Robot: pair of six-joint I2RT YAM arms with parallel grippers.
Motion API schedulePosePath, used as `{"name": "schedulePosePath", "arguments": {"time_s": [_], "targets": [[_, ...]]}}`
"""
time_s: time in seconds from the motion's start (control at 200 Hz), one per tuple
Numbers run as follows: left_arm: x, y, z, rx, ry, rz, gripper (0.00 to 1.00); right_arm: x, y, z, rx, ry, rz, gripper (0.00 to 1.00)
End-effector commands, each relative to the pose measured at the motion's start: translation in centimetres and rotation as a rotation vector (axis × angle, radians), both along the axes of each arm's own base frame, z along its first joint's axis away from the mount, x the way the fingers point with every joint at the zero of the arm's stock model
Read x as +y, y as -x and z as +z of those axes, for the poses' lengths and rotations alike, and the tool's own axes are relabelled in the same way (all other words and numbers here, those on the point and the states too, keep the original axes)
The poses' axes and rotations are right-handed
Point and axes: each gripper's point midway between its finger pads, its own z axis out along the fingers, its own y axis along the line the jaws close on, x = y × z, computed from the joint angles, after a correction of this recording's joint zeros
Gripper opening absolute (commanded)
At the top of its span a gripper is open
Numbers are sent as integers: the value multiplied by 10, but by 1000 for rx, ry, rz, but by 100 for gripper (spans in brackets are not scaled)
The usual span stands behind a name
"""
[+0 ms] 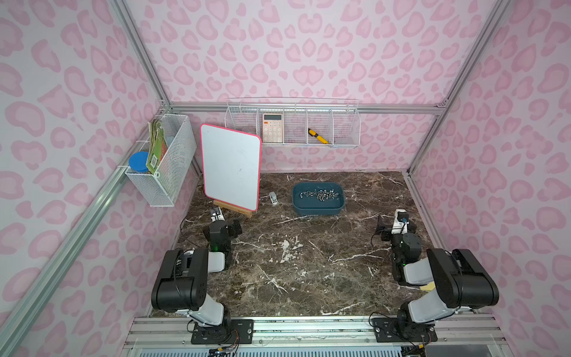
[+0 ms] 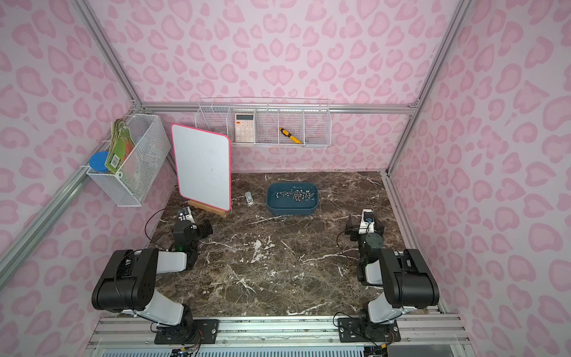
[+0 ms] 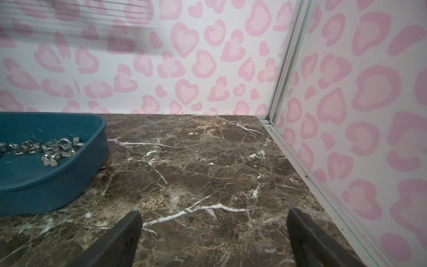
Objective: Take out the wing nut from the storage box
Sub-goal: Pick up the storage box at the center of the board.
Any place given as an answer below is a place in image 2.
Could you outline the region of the teal plastic storage box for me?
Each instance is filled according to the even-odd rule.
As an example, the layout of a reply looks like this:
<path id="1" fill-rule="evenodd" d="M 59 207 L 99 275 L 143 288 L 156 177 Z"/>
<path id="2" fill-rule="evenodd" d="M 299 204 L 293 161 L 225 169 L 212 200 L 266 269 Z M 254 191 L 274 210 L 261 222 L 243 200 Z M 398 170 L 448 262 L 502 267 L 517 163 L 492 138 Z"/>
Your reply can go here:
<path id="1" fill-rule="evenodd" d="M 309 216 L 319 205 L 318 188 L 311 182 L 276 182 L 267 190 L 266 205 L 274 216 Z"/>

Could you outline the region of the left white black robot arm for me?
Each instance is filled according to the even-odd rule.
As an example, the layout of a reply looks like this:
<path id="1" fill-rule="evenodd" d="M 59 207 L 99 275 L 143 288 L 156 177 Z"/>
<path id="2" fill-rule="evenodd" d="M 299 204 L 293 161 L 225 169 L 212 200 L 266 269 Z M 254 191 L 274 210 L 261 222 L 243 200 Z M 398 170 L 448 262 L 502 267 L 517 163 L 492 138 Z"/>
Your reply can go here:
<path id="1" fill-rule="evenodd" d="M 138 316 L 157 325 L 158 333 L 193 334 L 190 308 L 156 289 L 156 277 L 192 269 L 199 256 L 199 241 L 214 232 L 209 220 L 183 220 L 172 230 L 171 251 L 145 248 L 115 251 L 92 293 L 96 310 Z"/>

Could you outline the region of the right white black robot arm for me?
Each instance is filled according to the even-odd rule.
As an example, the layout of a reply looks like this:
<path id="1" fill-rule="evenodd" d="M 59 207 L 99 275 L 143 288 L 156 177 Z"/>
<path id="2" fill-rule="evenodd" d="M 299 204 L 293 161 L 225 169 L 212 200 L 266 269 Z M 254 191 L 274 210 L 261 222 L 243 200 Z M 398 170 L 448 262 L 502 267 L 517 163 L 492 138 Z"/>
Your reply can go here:
<path id="1" fill-rule="evenodd" d="M 364 211 L 360 220 L 350 217 L 343 232 L 358 246 L 358 281 L 382 288 L 361 313 L 364 329 L 394 324 L 409 312 L 440 302 L 440 289 L 420 251 L 386 248 L 384 230 L 372 211 Z"/>

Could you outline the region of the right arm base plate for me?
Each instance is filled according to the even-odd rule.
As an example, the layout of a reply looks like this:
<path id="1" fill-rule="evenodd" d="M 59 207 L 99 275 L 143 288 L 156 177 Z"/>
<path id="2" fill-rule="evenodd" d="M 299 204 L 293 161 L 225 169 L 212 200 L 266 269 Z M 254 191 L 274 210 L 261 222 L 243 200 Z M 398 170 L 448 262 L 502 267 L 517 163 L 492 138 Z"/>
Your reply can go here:
<path id="1" fill-rule="evenodd" d="M 390 345 L 401 341 L 400 328 L 392 324 L 373 324 L 359 318 L 341 317 L 333 323 L 338 329 L 340 342 L 384 343 Z"/>

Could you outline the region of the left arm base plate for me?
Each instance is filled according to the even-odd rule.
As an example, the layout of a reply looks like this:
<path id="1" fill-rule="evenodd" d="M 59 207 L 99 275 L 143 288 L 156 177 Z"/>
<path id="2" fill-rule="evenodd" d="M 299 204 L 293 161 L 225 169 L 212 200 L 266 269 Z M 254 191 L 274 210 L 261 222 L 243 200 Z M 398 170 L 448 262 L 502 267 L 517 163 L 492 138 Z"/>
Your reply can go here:
<path id="1" fill-rule="evenodd" d="M 201 343 L 202 345 L 213 345 L 216 343 L 218 331 L 218 319 L 194 320 L 190 327 L 182 325 L 159 326 L 154 344 L 192 346 Z"/>

